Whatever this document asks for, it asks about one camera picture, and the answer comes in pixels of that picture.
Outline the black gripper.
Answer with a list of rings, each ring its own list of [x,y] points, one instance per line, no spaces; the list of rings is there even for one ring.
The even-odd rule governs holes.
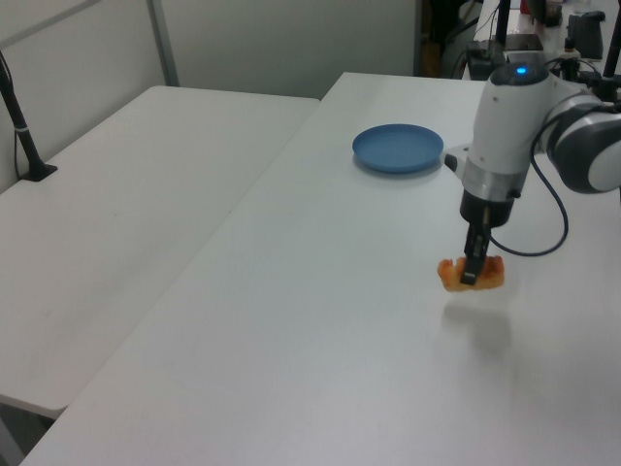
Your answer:
[[[464,191],[460,204],[460,215],[469,224],[465,244],[466,257],[461,258],[462,272],[460,283],[475,285],[483,266],[483,256],[487,253],[491,230],[508,222],[513,200],[495,202],[480,199]]]

